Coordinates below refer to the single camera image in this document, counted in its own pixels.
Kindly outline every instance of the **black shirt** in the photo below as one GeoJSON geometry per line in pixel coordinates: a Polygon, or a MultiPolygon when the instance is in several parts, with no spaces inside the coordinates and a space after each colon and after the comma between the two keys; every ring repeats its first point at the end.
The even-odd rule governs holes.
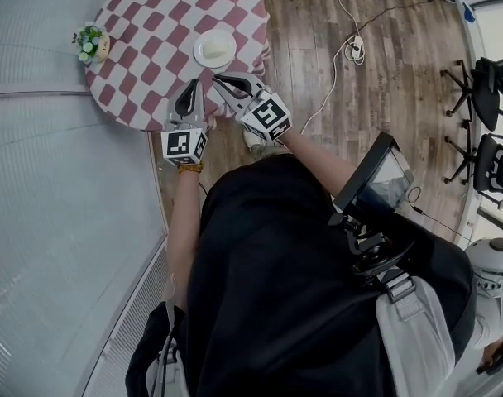
{"type": "MultiPolygon", "coordinates": [[[[382,289],[353,284],[332,212],[318,181],[287,155],[213,186],[178,336],[191,395],[395,395],[375,315],[382,289]]],[[[438,294],[457,362],[475,310],[466,255],[398,215],[386,228],[414,237],[401,267],[438,294]]]]}

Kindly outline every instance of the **yellow wristband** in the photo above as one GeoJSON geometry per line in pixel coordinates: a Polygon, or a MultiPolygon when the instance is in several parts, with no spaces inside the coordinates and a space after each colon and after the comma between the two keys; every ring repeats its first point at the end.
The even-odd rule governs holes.
{"type": "Polygon", "coordinates": [[[197,172],[200,173],[202,172],[202,169],[204,168],[204,163],[200,161],[197,165],[182,165],[178,166],[178,173],[181,174],[182,172],[186,171],[191,171],[191,172],[197,172]]]}

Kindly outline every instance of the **round table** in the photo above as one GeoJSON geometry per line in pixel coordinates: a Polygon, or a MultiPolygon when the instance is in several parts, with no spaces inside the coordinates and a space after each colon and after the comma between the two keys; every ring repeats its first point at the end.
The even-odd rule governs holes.
{"type": "Polygon", "coordinates": [[[185,82],[199,78],[204,87],[205,117],[231,117],[213,88],[213,73],[264,74],[269,57],[264,0],[107,0],[95,17],[110,35],[110,53],[86,67],[86,81],[105,113],[124,125],[162,131],[167,101],[185,82]],[[193,56],[205,31],[229,31],[237,43],[235,58],[206,69],[193,56]]]}

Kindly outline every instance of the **vase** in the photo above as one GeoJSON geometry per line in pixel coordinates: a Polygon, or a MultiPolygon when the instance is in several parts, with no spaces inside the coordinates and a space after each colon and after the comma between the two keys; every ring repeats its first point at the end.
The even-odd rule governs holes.
{"type": "Polygon", "coordinates": [[[97,62],[104,62],[108,57],[108,53],[110,52],[110,36],[103,32],[103,34],[99,37],[99,45],[97,48],[97,52],[95,53],[97,57],[97,62]]]}

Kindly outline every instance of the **screen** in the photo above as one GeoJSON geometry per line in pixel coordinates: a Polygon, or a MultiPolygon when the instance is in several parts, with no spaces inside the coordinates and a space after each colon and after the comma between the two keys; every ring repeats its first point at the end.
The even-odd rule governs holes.
{"type": "Polygon", "coordinates": [[[411,186],[411,175],[402,170],[401,160],[398,149],[391,147],[353,203],[381,214],[394,212],[411,186]]]}

